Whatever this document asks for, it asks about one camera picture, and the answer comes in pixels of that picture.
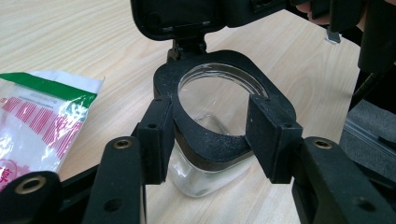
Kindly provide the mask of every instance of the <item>open black lid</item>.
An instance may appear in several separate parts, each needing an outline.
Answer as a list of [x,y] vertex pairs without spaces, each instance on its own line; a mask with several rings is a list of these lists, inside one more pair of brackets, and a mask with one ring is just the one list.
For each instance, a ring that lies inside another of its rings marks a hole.
[[238,27],[285,8],[285,0],[131,0],[134,22],[154,40]]

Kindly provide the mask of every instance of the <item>transparent jar body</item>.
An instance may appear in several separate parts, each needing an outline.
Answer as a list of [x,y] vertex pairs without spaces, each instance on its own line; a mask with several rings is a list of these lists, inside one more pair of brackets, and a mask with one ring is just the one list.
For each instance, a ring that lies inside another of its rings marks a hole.
[[[266,96],[261,85],[246,72],[227,64],[209,63],[184,76],[178,97],[183,109],[202,127],[224,135],[244,135],[251,93]],[[253,162],[251,156],[221,171],[202,170],[186,159],[175,142],[169,173],[184,194],[202,197],[245,173]]]

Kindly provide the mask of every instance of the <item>black cable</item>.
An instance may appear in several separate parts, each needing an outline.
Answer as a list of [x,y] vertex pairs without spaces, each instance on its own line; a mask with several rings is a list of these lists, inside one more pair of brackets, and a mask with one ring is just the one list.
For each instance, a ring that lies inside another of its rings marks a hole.
[[382,80],[386,73],[372,73],[370,76],[364,80],[361,86],[355,91],[352,96],[352,100],[349,105],[349,110],[353,109],[364,97],[366,97]]

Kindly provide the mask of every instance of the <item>white and pink package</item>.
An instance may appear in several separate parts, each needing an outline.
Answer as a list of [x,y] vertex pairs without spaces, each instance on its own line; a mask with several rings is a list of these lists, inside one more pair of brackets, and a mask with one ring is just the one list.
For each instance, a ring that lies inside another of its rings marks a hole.
[[102,84],[60,71],[0,74],[0,191],[59,170]]

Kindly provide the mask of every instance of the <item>light wood surface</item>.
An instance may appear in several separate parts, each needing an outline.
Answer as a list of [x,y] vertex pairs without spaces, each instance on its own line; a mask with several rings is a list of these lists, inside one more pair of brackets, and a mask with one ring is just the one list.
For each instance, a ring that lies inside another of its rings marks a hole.
[[[95,164],[105,144],[129,135],[152,100],[152,77],[170,41],[134,26],[129,1],[2,1],[0,73],[63,70],[105,84],[60,171],[61,179]],[[325,30],[281,11],[206,36],[208,52],[247,55],[294,105],[304,136],[340,139],[355,85],[359,47],[333,45]],[[204,198],[180,193],[167,179],[148,186],[148,223],[298,223],[290,185],[273,186],[257,162],[246,175]]]

